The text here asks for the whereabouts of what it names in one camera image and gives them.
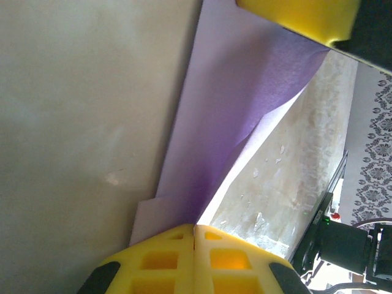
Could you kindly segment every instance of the black rubber edge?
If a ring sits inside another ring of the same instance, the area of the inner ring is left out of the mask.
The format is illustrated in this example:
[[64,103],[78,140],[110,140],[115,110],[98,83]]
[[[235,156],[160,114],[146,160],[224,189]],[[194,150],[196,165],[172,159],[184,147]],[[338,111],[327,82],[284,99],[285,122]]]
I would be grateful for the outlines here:
[[281,263],[270,263],[269,268],[284,294],[310,294],[309,289],[302,283],[294,269]]
[[119,269],[119,262],[109,262],[96,268],[77,294],[105,294]]
[[392,72],[392,0],[361,0],[351,38],[336,48]]

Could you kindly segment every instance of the patterned wallpaper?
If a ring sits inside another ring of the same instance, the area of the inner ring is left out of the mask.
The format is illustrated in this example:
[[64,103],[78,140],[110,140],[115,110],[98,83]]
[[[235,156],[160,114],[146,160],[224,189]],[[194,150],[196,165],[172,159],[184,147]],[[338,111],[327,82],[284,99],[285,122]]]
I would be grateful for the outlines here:
[[392,216],[392,76],[367,66],[358,71],[353,107],[360,109],[353,109],[350,116],[349,162],[342,191],[342,218],[351,224]]

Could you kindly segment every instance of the purple paper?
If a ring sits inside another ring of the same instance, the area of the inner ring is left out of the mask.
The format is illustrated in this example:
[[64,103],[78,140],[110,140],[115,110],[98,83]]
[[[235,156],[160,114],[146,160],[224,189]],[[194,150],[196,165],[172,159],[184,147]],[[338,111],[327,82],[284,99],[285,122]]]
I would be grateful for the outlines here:
[[235,5],[203,3],[156,197],[131,244],[195,223],[261,118],[295,97],[328,49]]

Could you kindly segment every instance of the square hole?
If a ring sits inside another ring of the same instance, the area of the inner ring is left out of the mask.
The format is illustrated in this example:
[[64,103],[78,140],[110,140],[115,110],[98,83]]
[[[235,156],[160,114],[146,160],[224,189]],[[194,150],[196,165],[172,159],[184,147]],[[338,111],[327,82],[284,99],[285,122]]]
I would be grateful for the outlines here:
[[175,270],[177,269],[178,252],[151,251],[141,262],[142,270]]
[[264,294],[256,277],[214,277],[214,294]]
[[211,233],[211,232],[206,232],[204,234],[204,238],[207,240],[221,240],[222,237],[218,236],[217,234]]
[[174,279],[135,279],[133,294],[174,294]]
[[211,267],[219,270],[249,270],[251,263],[246,253],[239,249],[212,249],[209,253]]

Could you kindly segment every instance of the lavender paper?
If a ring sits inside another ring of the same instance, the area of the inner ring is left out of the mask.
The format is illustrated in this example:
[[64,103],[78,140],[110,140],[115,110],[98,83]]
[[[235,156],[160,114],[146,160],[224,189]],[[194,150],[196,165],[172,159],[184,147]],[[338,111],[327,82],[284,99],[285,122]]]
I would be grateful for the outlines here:
[[196,223],[249,140],[268,136],[260,120],[290,104],[327,51],[234,1],[204,1],[157,194],[139,203],[130,243]]

